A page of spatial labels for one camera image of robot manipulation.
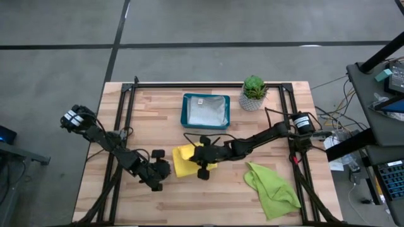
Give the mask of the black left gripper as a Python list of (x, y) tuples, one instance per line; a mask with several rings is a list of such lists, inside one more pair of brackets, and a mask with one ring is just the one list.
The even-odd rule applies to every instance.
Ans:
[(151, 157), (157, 159), (154, 163), (146, 163), (138, 171), (140, 183), (145, 183), (147, 186), (154, 186), (151, 188), (152, 192), (163, 191), (162, 181), (165, 180), (170, 174), (170, 164), (161, 158), (165, 157), (163, 149), (154, 149), (151, 152)]

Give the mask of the yellow microfiber towel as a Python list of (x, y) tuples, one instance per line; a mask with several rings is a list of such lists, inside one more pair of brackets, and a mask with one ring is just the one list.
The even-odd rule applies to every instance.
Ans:
[(174, 170), (177, 178), (197, 174), (201, 168), (195, 162), (190, 161), (194, 155), (195, 147), (192, 144), (178, 146), (172, 150)]

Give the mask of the grey microfiber towel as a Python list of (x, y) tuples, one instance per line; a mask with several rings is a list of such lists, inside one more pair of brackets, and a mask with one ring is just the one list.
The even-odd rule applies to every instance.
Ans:
[(191, 125), (225, 126), (228, 123), (224, 96), (190, 96), (187, 122)]

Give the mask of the green microfiber towel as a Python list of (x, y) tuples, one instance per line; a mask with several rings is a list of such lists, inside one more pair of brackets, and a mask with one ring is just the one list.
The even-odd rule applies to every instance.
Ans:
[(245, 183), (258, 193), (258, 199), (267, 220), (279, 218), (301, 208), (295, 189), (277, 172), (246, 162)]

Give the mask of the teal plastic bin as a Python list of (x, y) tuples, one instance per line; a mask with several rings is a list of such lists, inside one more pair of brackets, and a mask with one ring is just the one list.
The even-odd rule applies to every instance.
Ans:
[[(206, 126), (206, 125), (191, 125), (187, 122), (187, 99), (190, 96), (224, 96), (226, 100), (226, 109), (227, 109), (227, 120), (228, 123), (225, 126)], [(213, 129), (213, 130), (226, 130), (230, 125), (230, 97), (227, 95), (211, 95), (211, 94), (198, 94), (198, 93), (185, 93), (182, 99), (182, 110), (181, 110), (181, 119), (180, 122), (185, 128), (193, 128), (193, 129)]]

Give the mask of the black power strip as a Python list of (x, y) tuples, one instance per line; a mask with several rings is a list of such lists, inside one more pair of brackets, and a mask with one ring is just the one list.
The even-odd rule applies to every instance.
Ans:
[(315, 131), (311, 134), (310, 140), (312, 141), (324, 141), (326, 138), (332, 136), (331, 131)]

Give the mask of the white paper sheets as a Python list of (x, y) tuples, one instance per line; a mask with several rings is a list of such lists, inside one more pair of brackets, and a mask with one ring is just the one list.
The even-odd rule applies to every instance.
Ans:
[[(323, 145), (325, 149), (328, 149), (334, 145), (337, 145), (339, 142), (340, 140), (336, 136), (330, 136), (324, 140)], [(344, 171), (344, 166), (340, 158), (334, 161), (329, 161), (329, 166), (331, 171), (337, 171), (337, 172)]]

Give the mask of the black stand beam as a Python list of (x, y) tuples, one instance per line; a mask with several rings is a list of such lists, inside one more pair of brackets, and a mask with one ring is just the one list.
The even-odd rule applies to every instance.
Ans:
[(377, 141), (371, 129), (366, 129), (343, 142), (326, 150), (328, 161), (334, 161), (368, 145), (376, 145)]

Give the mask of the dark device blue light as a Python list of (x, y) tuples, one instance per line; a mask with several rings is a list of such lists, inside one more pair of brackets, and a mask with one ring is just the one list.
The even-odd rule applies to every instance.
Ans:
[(17, 133), (0, 125), (0, 142), (13, 145), (16, 139)]

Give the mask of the grey equipment cart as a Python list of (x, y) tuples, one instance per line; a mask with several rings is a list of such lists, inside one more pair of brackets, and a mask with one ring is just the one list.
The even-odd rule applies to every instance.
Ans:
[[(372, 130), (377, 141), (376, 145), (368, 145), (362, 149), (367, 151), (370, 166), (373, 167), (380, 186), (381, 178), (377, 173), (377, 166), (404, 160), (404, 122), (385, 117), (368, 108), (368, 105), (374, 101), (374, 93), (388, 98), (398, 96), (385, 92), (384, 83), (374, 79), (377, 74), (386, 69), (386, 66), (386, 64), (380, 64), (369, 73), (362, 73), (357, 64), (347, 66), (348, 77), (369, 123), (369, 129)], [(391, 201), (383, 189), (382, 192), (387, 199), (394, 222), (398, 226), (404, 226), (404, 199)]]

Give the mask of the clear plastic bag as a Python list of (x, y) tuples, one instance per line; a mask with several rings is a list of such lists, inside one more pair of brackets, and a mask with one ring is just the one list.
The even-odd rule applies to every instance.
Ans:
[(374, 107), (377, 104), (380, 104), (382, 102), (385, 102), (387, 100), (389, 100), (390, 98), (386, 97), (386, 96), (381, 96), (377, 93), (374, 93), (374, 101), (368, 105), (368, 108), (378, 114), (381, 114), (385, 117), (391, 118), (391, 119), (395, 119), (395, 120), (399, 120), (404, 122), (404, 113), (394, 113), (394, 112), (382, 112), (382, 111), (377, 111), (374, 109)]

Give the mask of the mint green small box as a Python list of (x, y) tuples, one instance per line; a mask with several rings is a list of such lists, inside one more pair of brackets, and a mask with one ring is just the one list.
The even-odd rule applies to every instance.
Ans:
[(378, 75), (376, 75), (374, 77), (374, 79), (377, 82), (381, 82), (381, 81), (384, 81), (386, 78), (390, 77), (392, 74), (393, 73), (392, 73), (392, 71), (390, 69), (384, 69)]

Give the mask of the tablet with blue screen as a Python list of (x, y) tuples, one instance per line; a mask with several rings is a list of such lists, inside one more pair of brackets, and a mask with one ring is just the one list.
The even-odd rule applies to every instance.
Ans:
[(377, 111), (404, 114), (404, 95), (390, 98), (374, 107)]

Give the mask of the black diagonal pole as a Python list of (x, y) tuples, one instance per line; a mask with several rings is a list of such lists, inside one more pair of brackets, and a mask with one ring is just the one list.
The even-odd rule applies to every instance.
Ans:
[(378, 64), (382, 63), (387, 57), (395, 53), (404, 45), (404, 32), (401, 32), (391, 42), (385, 45), (381, 50), (359, 66), (362, 73), (372, 71)]

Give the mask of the black monitor device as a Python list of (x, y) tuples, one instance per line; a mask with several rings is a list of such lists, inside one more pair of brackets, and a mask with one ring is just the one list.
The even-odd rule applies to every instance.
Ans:
[(390, 62), (386, 69), (392, 74), (384, 80), (384, 90), (394, 95), (404, 95), (404, 64)]

